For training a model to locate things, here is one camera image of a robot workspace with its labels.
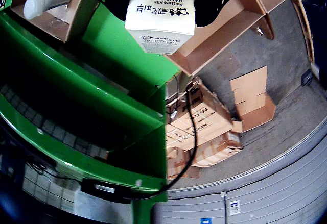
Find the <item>printed label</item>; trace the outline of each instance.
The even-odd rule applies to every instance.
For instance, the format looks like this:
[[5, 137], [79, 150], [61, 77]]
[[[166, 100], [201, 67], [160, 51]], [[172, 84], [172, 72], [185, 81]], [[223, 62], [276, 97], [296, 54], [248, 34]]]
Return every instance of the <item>printed label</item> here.
[[240, 201], [233, 201], [233, 202], [229, 202], [229, 214], [230, 215], [236, 215], [241, 213], [241, 205], [240, 205]]
[[130, 0], [125, 28], [148, 53], [172, 54], [194, 35], [194, 0]]
[[201, 224], [212, 224], [213, 221], [211, 218], [201, 218]]

